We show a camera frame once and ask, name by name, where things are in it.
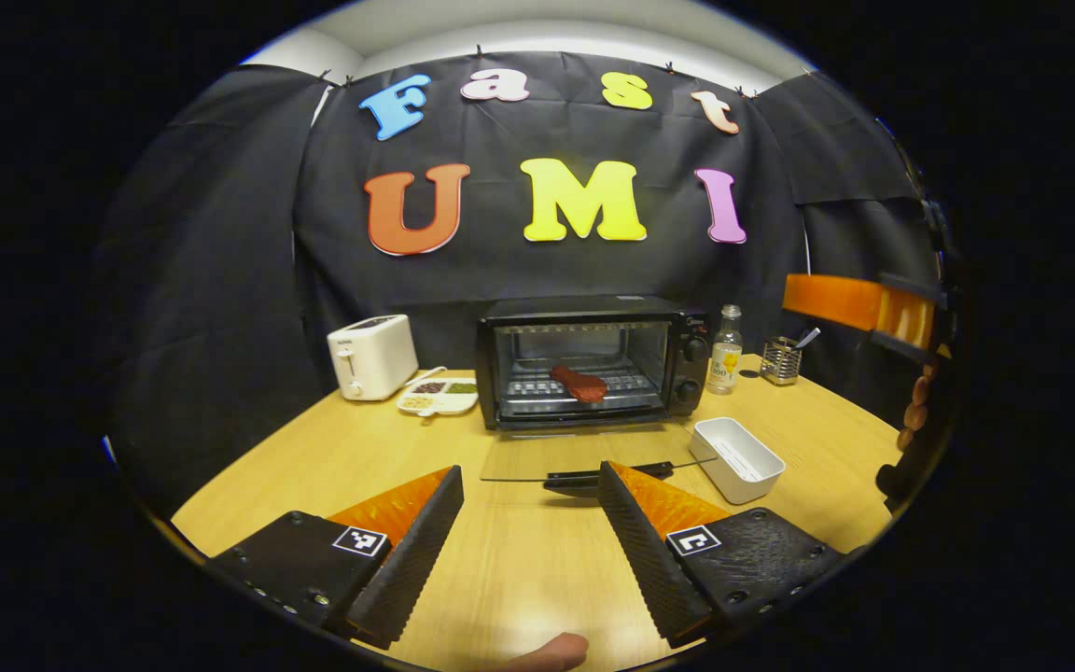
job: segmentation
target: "spoon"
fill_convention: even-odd
[[[796,343],[794,347],[791,349],[801,351],[803,346],[809,343],[812,339],[815,339],[815,337],[819,337],[819,327],[812,329],[812,331],[807,333],[807,335],[804,335],[801,341]]]

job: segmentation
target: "white container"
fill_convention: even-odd
[[[763,497],[786,470],[779,456],[731,417],[697,421],[690,452],[696,459],[717,458],[700,467],[734,505]]]
[[[347,400],[387,400],[417,373],[406,315],[384,315],[326,335],[338,388]]]

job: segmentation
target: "pink letter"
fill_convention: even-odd
[[[496,68],[490,69],[490,71],[478,71],[470,77],[474,82],[469,82],[459,89],[463,98],[470,98],[473,101],[490,101],[492,98],[499,98],[500,101],[508,102],[525,101],[526,98],[529,98],[529,92],[526,90],[526,73],[524,72]]]
[[[741,131],[735,123],[731,123],[728,117],[725,117],[725,112],[731,108],[729,108],[728,102],[716,98],[716,94],[712,94],[711,90],[697,90],[690,97],[704,104],[704,114],[707,115],[707,120],[712,123],[712,126],[725,132]]]
[[[712,206],[712,226],[707,235],[717,243],[744,243],[747,234],[737,224],[737,209],[732,204],[732,175],[712,169],[696,170],[696,177],[704,181],[707,203]]]

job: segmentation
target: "white toaster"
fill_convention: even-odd
[[[326,335],[338,388],[347,400],[387,400],[417,373],[406,315],[384,315]]]

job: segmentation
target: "bottle label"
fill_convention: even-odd
[[[735,374],[737,374],[737,358],[741,357],[740,351],[721,351],[716,348],[712,351],[712,367],[707,371],[708,383],[714,386],[732,386],[735,383]]]

